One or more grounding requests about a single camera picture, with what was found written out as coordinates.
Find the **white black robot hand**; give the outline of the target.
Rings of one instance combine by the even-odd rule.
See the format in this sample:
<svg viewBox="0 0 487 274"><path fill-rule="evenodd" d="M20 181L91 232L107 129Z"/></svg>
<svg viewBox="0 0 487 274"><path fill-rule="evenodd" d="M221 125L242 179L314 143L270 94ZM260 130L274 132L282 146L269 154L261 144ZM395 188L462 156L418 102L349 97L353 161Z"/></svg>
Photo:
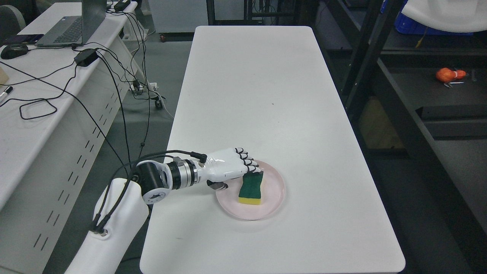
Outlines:
<svg viewBox="0 0 487 274"><path fill-rule="evenodd" d="M227 148L207 154L204 164L197 164L197 183L214 190L226 189L226 182L245 174L263 174L259 164L244 148Z"/></svg>

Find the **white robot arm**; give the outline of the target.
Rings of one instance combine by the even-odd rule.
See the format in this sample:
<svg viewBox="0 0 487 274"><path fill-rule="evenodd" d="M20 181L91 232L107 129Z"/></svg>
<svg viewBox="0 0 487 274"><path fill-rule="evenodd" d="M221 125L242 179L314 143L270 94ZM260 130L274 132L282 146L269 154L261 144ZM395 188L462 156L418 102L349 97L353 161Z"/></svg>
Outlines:
<svg viewBox="0 0 487 274"><path fill-rule="evenodd" d="M114 178L96 203L87 235L67 274L114 274L150 213L149 206L170 191L192 186L207 155L179 150L144 155L127 163L127 178Z"/></svg>

